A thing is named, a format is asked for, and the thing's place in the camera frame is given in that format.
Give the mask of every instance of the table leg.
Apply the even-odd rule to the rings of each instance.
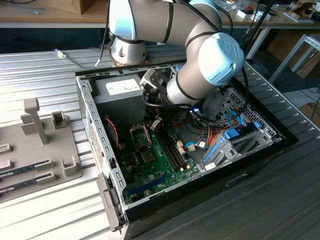
[[[280,66],[277,68],[277,70],[273,73],[273,75],[270,77],[269,82],[273,84],[278,76],[283,72],[285,67],[289,64],[291,59],[294,57],[294,55],[297,53],[297,51],[304,45],[306,35],[303,35],[300,40],[297,42],[297,44],[293,47],[293,49],[289,52],[288,56],[283,60],[283,62],[280,64]]]
[[[291,68],[292,72],[296,72],[301,68],[302,64],[306,61],[307,58],[310,57],[311,53],[315,50],[313,46],[310,46],[307,51],[303,54],[303,56],[296,62],[296,64]]]
[[[265,40],[266,36],[268,35],[270,29],[271,28],[267,26],[266,28],[261,30],[260,34],[258,35],[256,40],[254,41],[254,44],[251,47],[249,53],[246,55],[246,57],[245,57],[246,59],[252,59],[254,57],[254,55],[258,51],[259,47],[261,46],[261,44]]]

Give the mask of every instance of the white cable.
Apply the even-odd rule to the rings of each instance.
[[[70,61],[72,61],[73,63],[77,64],[79,67],[81,68],[84,68],[84,69],[94,69],[96,68],[100,61],[101,61],[101,58],[99,57],[99,59],[96,61],[96,63],[94,64],[93,67],[86,67],[86,66],[82,66],[81,64],[77,63],[75,60],[73,60],[71,57],[68,57],[66,54],[64,54],[61,50],[59,49],[54,49],[54,51],[58,54],[59,58],[61,59],[69,59]]]

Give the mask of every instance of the chip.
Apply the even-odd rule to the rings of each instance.
[[[156,160],[151,148],[147,148],[141,151],[141,157],[145,163],[150,163]]]

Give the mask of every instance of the motherboard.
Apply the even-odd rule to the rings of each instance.
[[[189,153],[180,147],[182,142],[169,124],[157,132],[146,130],[142,124],[133,128],[134,131],[130,129],[133,144],[125,145],[119,160],[127,184],[123,191],[126,204],[191,179],[200,172]]]

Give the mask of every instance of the metal workbench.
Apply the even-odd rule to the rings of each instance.
[[[98,50],[65,51],[92,66]],[[148,48],[153,62],[179,60],[178,47]],[[108,53],[101,67],[110,67]],[[298,138],[288,152],[255,176],[140,236],[139,239],[318,239],[320,234],[320,131],[249,65],[251,92]],[[69,115],[84,175],[0,204],[3,239],[117,240],[96,185],[97,168],[81,121],[74,72],[55,52],[0,55],[0,126],[20,122],[23,99],[37,97],[39,115]]]

